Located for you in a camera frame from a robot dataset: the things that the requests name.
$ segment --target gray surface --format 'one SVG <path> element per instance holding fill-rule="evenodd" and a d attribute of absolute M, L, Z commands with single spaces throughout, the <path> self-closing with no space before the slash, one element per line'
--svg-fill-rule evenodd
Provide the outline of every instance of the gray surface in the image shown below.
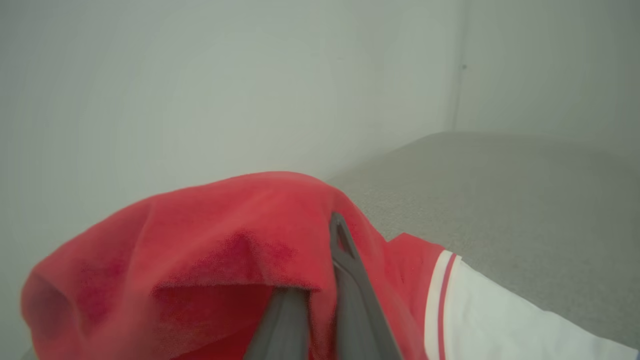
<path fill-rule="evenodd" d="M 427 136 L 330 183 L 387 238 L 440 243 L 503 287 L 640 348 L 640 180 L 600 151 L 521 136 Z"/>

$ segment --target red garment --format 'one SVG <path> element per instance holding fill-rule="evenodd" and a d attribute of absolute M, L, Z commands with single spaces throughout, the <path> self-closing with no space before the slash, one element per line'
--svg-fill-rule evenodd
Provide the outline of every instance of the red garment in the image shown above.
<path fill-rule="evenodd" d="M 268 172 L 150 197 L 34 267 L 22 315 L 40 360 L 241 359 L 274 286 L 309 289 L 312 358 L 335 359 L 329 221 L 346 219 L 406 360 L 443 248 L 390 242 L 339 190 Z"/>

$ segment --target white wall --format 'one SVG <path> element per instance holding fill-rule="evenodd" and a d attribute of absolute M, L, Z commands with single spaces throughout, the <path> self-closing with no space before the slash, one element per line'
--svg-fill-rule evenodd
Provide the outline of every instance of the white wall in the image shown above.
<path fill-rule="evenodd" d="M 456 3 L 0 3 L 0 352 L 28 270 L 153 193 L 321 178 L 447 129 Z"/>
<path fill-rule="evenodd" d="M 470 0 L 457 128 L 570 138 L 640 168 L 640 2 Z"/>

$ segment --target red stripe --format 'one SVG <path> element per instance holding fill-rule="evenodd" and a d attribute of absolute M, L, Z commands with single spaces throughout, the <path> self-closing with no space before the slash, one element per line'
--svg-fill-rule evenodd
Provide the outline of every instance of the red stripe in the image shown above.
<path fill-rule="evenodd" d="M 444 300 L 447 297 L 447 287 L 449 286 L 449 277 L 451 276 L 451 268 L 453 261 L 456 259 L 455 254 L 451 254 L 447 269 L 444 272 L 444 280 L 442 281 L 442 290 L 440 290 L 440 305 L 438 306 L 438 349 L 440 350 L 440 360 L 445 360 L 444 354 Z"/>

